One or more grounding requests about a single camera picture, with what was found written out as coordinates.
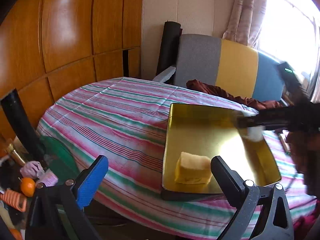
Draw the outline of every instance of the wooden panel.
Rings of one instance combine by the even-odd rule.
[[[113,51],[94,56],[97,80],[123,76],[122,51]]]
[[[123,48],[140,46],[142,0],[124,0]]]
[[[54,71],[48,76],[53,98],[57,101],[65,94],[83,85],[95,82],[92,58],[86,58]]]
[[[47,72],[91,55],[92,0],[44,0],[42,43]]]
[[[19,91],[22,105],[31,125],[36,128],[44,112],[53,105],[47,78],[42,78]]]
[[[16,134],[11,128],[11,125],[9,124],[7,118],[5,117],[4,111],[2,110],[2,107],[0,107],[0,133],[4,136],[4,138],[8,139],[14,139]]]
[[[0,26],[0,97],[44,73],[39,22],[42,0],[18,0]]]
[[[93,0],[92,35],[94,53],[122,47],[123,0]]]
[[[129,77],[140,77],[140,48],[128,50]]]

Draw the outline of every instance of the yellow sponge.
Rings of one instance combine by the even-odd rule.
[[[207,156],[181,152],[174,181],[183,184],[209,183],[212,177],[210,163]]]

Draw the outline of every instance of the curtain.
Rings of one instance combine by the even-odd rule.
[[[267,0],[235,0],[223,38],[256,47]]]

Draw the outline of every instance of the striped tablecloth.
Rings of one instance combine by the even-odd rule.
[[[160,198],[162,158],[171,103],[219,106],[255,112],[226,99],[166,84],[116,78],[78,88],[51,106],[38,132],[59,139],[80,169],[98,155],[109,171],[96,200],[137,223],[191,239],[216,239],[235,209],[226,200],[170,202]],[[290,157],[273,132],[265,139],[279,166],[282,185],[295,174]],[[305,194],[302,175],[287,193],[292,219],[313,211],[316,200]],[[256,223],[258,207],[244,234]]]

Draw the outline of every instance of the sofa armrest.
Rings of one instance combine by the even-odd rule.
[[[169,78],[172,77],[172,75],[175,73],[175,71],[176,71],[176,67],[170,66],[167,69],[165,69],[164,71],[162,71],[160,74],[156,75],[152,81],[164,83]]]

